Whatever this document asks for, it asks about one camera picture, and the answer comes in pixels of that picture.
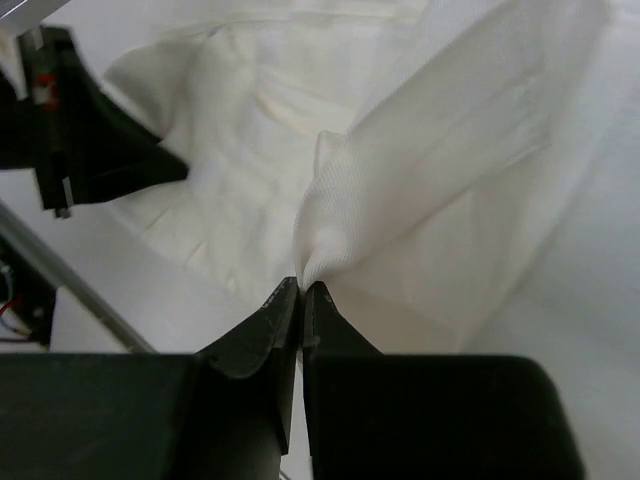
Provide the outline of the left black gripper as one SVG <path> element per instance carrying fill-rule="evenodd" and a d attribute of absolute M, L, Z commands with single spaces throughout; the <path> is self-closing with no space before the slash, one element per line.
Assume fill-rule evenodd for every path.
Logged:
<path fill-rule="evenodd" d="M 41 27 L 30 98 L 1 71 L 1 170 L 35 169 L 41 205 L 69 209 L 183 181 L 189 168 L 99 87 L 63 27 Z"/>

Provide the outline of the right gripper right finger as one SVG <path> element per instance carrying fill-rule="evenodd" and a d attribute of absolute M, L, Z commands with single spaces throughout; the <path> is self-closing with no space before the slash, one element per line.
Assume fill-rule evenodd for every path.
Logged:
<path fill-rule="evenodd" d="M 508 355 L 376 349 L 327 286 L 307 292 L 303 387 L 317 479 L 582 479 L 559 392 Z"/>

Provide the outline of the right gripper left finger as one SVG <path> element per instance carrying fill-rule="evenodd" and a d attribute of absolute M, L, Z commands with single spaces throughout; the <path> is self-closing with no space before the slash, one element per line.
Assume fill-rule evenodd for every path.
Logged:
<path fill-rule="evenodd" d="M 276 479 L 290 444 L 299 290 L 193 354 L 5 354 L 5 479 Z"/>

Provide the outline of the white skirt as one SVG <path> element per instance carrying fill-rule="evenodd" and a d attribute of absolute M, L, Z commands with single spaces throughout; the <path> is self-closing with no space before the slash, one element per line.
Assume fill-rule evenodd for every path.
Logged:
<path fill-rule="evenodd" d="M 387 351 L 455 352 L 548 243 L 639 80 L 612 1 L 302 1 L 164 33 L 107 92 L 188 178 L 114 204 L 250 308 L 318 281 Z"/>

